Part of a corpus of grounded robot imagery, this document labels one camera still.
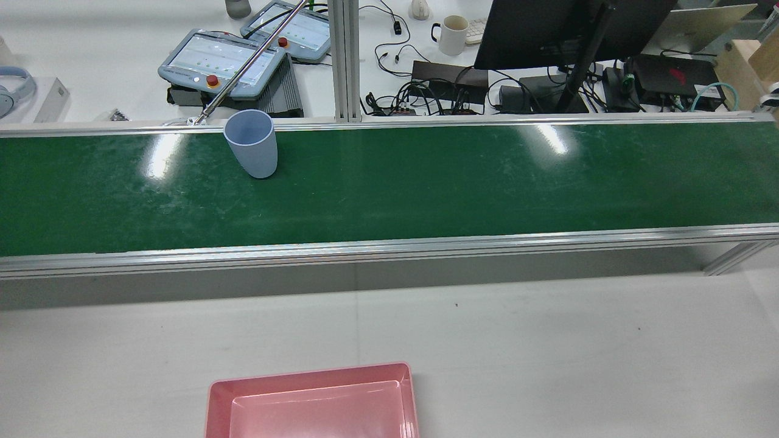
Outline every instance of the blue plastic cup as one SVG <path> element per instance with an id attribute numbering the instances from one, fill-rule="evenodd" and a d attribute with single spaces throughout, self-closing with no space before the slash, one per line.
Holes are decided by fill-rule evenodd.
<path id="1" fill-rule="evenodd" d="M 224 138 L 238 163 L 254 178 L 268 178 L 276 171 L 276 130 L 267 113 L 252 109 L 233 114 L 224 125 Z"/>

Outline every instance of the laptop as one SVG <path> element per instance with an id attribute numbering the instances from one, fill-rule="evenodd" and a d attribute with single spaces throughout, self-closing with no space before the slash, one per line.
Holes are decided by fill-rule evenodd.
<path id="1" fill-rule="evenodd" d="M 757 4 L 671 11 L 641 53 L 659 55 L 665 49 L 703 50 L 736 25 Z"/>

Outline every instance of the black monitor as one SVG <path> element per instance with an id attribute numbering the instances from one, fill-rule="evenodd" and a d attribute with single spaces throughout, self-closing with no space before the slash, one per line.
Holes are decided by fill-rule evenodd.
<path id="1" fill-rule="evenodd" d="M 522 79 L 535 112 L 587 112 L 579 88 L 592 62 L 637 55 L 676 0 L 493 0 L 476 69 L 574 64 L 569 75 Z"/>

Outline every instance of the screen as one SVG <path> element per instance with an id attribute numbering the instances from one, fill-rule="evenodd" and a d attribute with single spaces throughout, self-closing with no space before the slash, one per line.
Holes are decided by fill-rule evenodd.
<path id="1" fill-rule="evenodd" d="M 266 23 L 274 16 L 289 10 L 290 9 L 282 8 L 279 5 L 273 5 L 252 23 L 252 28 Z M 263 26 L 258 32 L 271 34 L 278 28 L 281 22 L 284 21 L 284 18 L 286 18 L 286 16 L 281 16 L 273 20 L 273 22 Z M 306 16 L 304 13 L 299 13 L 292 19 L 287 27 L 284 28 L 280 37 L 285 37 L 291 43 L 300 44 L 303 47 L 317 51 L 327 42 L 328 38 L 330 38 L 330 24 L 326 21 Z"/>
<path id="2" fill-rule="evenodd" d="M 603 5 L 615 7 L 595 61 L 638 55 L 676 0 L 494 0 L 474 63 L 477 69 L 573 64 Z"/>
<path id="3" fill-rule="evenodd" d="M 203 75 L 215 75 L 221 79 L 230 79 L 254 55 L 254 52 L 253 48 L 195 35 L 173 58 L 170 66 Z M 271 59 L 273 55 L 268 52 L 260 55 L 257 62 L 249 68 L 239 82 L 256 85 Z"/>

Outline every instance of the aluminum frame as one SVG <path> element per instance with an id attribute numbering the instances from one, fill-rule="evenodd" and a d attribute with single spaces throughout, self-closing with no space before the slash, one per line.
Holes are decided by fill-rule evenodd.
<path id="1" fill-rule="evenodd" d="M 484 117 L 479 119 L 453 116 L 442 120 L 410 122 L 332 123 L 314 121 L 281 122 L 278 131 L 378 129 L 456 125 L 539 125 L 539 124 L 633 124 L 633 123 L 722 123 L 773 121 L 768 114 L 749 112 L 722 115 L 558 115 L 539 117 Z M 221 132 L 220 126 L 135 126 L 121 124 L 79 129 L 0 130 L 2 137 L 94 136 L 162 133 Z M 430 258 L 497 256 L 510 254 L 556 253 L 602 249 L 656 248 L 707 243 L 733 242 L 739 245 L 706 268 L 707 274 L 725 272 L 747 257 L 779 242 L 779 223 L 721 225 L 688 228 L 653 228 L 617 231 L 582 231 L 551 234 L 504 236 L 469 236 L 456 238 L 397 239 L 365 242 L 261 245 L 205 249 L 138 251 L 112 254 L 63 254 L 45 256 L 10 256 L 0 258 L 0 279 L 59 277 L 78 275 L 152 273 L 177 270 L 269 267 L 321 263 L 354 263 L 382 260 L 418 260 Z"/>
<path id="2" fill-rule="evenodd" d="M 327 131 L 338 129 L 426 128 L 446 126 L 511 126 L 511 125 L 641 125 L 669 123 L 744 123 L 775 122 L 768 113 L 737 111 L 727 113 L 611 113 L 576 115 L 486 115 L 463 117 L 441 115 L 431 117 L 365 117 L 361 123 L 336 122 L 328 118 L 300 118 L 274 120 L 278 132 Z M 67 126 L 36 123 L 35 126 L 2 127 L 0 138 L 55 137 L 55 136 L 110 136 L 128 134 L 174 134 L 222 132 L 223 125 L 175 126 L 147 125 L 131 122 L 69 123 Z"/>
<path id="3" fill-rule="evenodd" d="M 662 248 L 727 242 L 757 244 L 759 251 L 779 242 L 779 223 L 11 256 L 0 258 L 0 279 Z M 742 253 L 738 257 L 714 274 L 721 274 L 746 259 Z"/>
<path id="4" fill-rule="evenodd" d="M 328 0 L 336 122 L 360 122 L 358 0 Z"/>

